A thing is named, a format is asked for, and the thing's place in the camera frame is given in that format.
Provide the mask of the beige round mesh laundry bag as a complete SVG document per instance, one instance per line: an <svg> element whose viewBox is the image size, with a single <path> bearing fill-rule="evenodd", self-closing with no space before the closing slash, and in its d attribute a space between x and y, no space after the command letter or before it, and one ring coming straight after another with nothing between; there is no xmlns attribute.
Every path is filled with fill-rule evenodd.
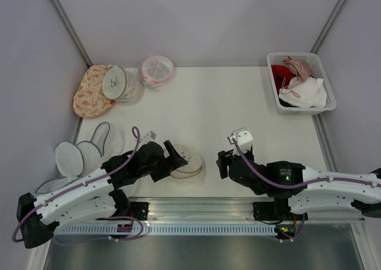
<svg viewBox="0 0 381 270"><path fill-rule="evenodd" d="M196 150L186 145L174 145L174 148L187 164L171 172L171 177L178 180L189 179L202 171L203 160Z"/></svg>

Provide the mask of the pink lace bra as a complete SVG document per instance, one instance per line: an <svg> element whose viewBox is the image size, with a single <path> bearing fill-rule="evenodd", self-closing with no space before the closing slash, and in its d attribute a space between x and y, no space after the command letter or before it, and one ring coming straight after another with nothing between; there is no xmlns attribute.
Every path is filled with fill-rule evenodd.
<svg viewBox="0 0 381 270"><path fill-rule="evenodd" d="M286 85L286 79L284 78L282 81L282 87L280 88L280 93L287 95L293 94L296 98L301 98L300 95L293 91L294 87L297 87L304 83L307 78L313 75L313 71L310 65L304 60L294 60L290 56L287 56L283 63L289 69L289 71L295 75L296 83Z"/></svg>

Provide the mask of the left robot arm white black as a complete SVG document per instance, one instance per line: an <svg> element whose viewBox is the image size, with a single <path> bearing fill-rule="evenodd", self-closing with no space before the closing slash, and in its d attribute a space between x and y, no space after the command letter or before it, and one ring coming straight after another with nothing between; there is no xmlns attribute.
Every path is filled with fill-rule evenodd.
<svg viewBox="0 0 381 270"><path fill-rule="evenodd" d="M16 213L14 234L21 234L21 238L13 236L12 240L32 249L71 225L109 217L123 220L131 209L124 186L146 176L157 182L187 164L170 141L162 146L150 141L111 157L89 175L59 190L39 196L26 193L19 197Z"/></svg>

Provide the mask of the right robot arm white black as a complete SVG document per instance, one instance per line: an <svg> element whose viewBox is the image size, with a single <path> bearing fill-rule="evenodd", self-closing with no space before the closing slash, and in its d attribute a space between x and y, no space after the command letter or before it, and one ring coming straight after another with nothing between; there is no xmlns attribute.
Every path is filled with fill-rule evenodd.
<svg viewBox="0 0 381 270"><path fill-rule="evenodd" d="M309 212L355 211L380 218L380 170L368 174L328 172L302 164L277 161L259 165L251 150L221 151L216 161L222 179L273 199L277 219Z"/></svg>

